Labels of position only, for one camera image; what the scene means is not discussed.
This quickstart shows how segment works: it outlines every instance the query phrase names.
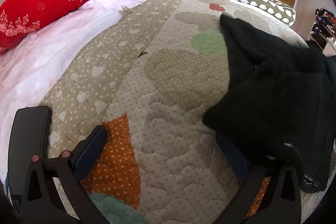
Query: black phone case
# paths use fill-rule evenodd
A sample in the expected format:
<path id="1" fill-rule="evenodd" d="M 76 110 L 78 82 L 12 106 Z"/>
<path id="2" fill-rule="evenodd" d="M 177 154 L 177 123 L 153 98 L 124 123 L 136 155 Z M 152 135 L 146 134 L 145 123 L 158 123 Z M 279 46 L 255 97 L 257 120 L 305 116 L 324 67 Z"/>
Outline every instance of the black phone case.
<path id="1" fill-rule="evenodd" d="M 36 106 L 19 109 L 14 117 L 8 150 L 8 182 L 18 217 L 31 158 L 47 155 L 51 113 L 48 106 Z"/>

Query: quilted bedspread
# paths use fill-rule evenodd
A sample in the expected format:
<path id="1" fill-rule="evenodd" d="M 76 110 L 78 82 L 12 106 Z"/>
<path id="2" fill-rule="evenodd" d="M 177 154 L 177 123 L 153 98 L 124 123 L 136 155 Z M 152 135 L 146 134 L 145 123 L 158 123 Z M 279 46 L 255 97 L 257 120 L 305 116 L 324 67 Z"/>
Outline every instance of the quilted bedspread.
<path id="1" fill-rule="evenodd" d="M 112 196 L 148 224 L 212 223 L 229 204 L 240 183 L 201 122 L 230 80 L 223 11 L 305 45 L 277 19 L 231 0 L 148 0 L 89 42 L 42 100 L 53 110 L 50 157 L 72 150 L 97 124 L 108 129 L 81 182 L 88 194 Z M 303 202 L 311 196 L 302 194 Z M 93 200 L 113 215 L 106 210 L 115 203 Z M 303 204 L 303 218 L 308 211 Z"/>

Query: black clothing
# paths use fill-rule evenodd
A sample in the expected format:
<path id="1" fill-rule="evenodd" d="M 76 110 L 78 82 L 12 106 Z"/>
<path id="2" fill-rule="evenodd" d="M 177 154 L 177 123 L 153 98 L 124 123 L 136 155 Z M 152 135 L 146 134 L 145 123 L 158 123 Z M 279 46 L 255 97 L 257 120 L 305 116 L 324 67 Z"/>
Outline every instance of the black clothing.
<path id="1" fill-rule="evenodd" d="M 315 48 L 294 47 L 221 16 L 229 90 L 203 123 L 248 155 L 291 160 L 307 193 L 325 190 L 336 134 L 336 75 Z"/>

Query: green fabric patch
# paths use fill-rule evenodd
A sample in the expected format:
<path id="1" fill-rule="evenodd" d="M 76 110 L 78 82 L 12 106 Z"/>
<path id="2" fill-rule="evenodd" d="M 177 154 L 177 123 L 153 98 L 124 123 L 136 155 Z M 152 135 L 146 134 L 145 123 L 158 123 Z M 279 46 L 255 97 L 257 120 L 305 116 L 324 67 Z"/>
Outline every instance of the green fabric patch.
<path id="1" fill-rule="evenodd" d="M 111 224 L 146 224 L 142 215 L 112 196 L 92 193 L 89 197 Z"/>
<path id="2" fill-rule="evenodd" d="M 227 48 L 224 36 L 219 30 L 206 30 L 193 36 L 192 48 L 202 54 L 226 54 Z"/>

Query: red heart patch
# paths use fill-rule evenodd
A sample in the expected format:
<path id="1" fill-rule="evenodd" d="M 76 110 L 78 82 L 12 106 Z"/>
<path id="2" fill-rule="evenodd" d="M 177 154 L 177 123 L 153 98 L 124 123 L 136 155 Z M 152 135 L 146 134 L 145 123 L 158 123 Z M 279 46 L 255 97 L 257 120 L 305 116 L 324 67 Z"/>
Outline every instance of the red heart patch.
<path id="1" fill-rule="evenodd" d="M 221 7 L 221 6 L 219 6 L 219 4 L 217 4 L 217 3 L 211 3 L 209 5 L 209 8 L 211 10 L 215 10 L 215 11 L 219 11 L 219 12 L 224 12 L 225 11 L 225 9 L 223 7 Z"/>

